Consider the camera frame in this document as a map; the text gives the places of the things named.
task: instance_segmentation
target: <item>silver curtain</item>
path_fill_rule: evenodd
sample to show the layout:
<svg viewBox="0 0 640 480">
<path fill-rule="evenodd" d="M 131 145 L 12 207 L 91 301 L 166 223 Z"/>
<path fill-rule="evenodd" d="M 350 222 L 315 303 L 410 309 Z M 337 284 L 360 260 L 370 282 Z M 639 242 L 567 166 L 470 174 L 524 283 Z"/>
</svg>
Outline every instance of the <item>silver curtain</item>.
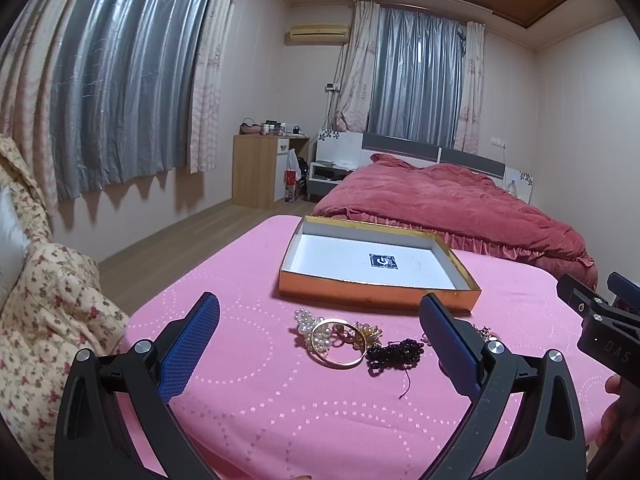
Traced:
<svg viewBox="0 0 640 480">
<path fill-rule="evenodd" d="M 446 18 L 380 9 L 369 133 L 453 147 L 464 40 Z"/>
<path fill-rule="evenodd" d="M 207 0 L 77 0 L 50 128 L 61 199 L 186 163 L 194 54 Z"/>
</svg>

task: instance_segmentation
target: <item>electrical outlet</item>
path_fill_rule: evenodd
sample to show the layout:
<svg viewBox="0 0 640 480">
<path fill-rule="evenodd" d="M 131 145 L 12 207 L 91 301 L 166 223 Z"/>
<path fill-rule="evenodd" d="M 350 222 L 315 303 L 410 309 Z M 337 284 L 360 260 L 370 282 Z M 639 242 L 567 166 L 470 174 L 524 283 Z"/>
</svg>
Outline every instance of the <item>electrical outlet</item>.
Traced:
<svg viewBox="0 0 640 480">
<path fill-rule="evenodd" d="M 507 147 L 507 143 L 504 142 L 502 139 L 497 139 L 497 137 L 492 137 L 491 138 L 491 144 L 493 146 L 498 146 L 499 148 L 506 148 Z"/>
</svg>

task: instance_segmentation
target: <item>cardboard tray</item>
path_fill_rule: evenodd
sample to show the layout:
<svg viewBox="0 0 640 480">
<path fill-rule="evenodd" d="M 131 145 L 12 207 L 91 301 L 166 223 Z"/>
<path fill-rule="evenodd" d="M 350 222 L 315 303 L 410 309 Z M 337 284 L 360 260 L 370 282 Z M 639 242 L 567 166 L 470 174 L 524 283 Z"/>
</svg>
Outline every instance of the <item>cardboard tray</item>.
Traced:
<svg viewBox="0 0 640 480">
<path fill-rule="evenodd" d="M 401 227 L 306 216 L 280 266 L 282 296 L 417 310 L 434 292 L 469 313 L 481 290 L 437 235 Z"/>
</svg>

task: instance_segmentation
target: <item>wooden floor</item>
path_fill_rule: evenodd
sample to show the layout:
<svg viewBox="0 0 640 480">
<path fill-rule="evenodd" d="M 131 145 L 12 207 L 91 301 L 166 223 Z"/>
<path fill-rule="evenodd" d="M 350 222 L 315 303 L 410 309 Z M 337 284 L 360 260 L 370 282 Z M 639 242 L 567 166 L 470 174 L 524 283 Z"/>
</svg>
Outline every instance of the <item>wooden floor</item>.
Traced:
<svg viewBox="0 0 640 480">
<path fill-rule="evenodd" d="M 214 206 L 115 254 L 100 264 L 102 293 L 127 314 L 162 292 L 212 254 L 276 215 L 304 216 L 315 204 L 298 199 L 263 211 Z"/>
</svg>

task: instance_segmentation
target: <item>baseboard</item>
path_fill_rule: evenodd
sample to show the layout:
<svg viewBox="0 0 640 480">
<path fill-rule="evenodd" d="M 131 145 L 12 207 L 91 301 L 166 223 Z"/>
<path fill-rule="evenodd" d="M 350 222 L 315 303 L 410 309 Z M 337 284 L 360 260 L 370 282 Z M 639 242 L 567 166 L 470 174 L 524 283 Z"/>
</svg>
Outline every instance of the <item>baseboard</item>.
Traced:
<svg viewBox="0 0 640 480">
<path fill-rule="evenodd" d="M 142 240 L 137 241 L 136 243 L 124 248 L 121 251 L 118 251 L 115 254 L 112 254 L 108 258 L 101 261 L 98 266 L 100 267 L 100 272 L 107 272 L 113 267 L 121 264 L 122 262 L 128 260 L 133 255 L 138 254 L 142 249 L 149 247 L 151 245 L 155 245 L 160 243 L 162 240 L 168 237 L 171 233 L 176 230 L 182 230 L 188 228 L 190 225 L 197 223 L 203 218 L 207 216 L 217 213 L 218 211 L 223 210 L 224 208 L 231 205 L 231 199 L 223 200 L 222 202 L 217 203 L 211 207 L 207 207 L 202 211 L 194 213 L 193 215 L 187 216 L 187 218 L 176 222 L 175 224 L 171 224 L 164 229 L 160 229 L 158 232 L 149 235 L 146 238 L 142 238 Z"/>
</svg>

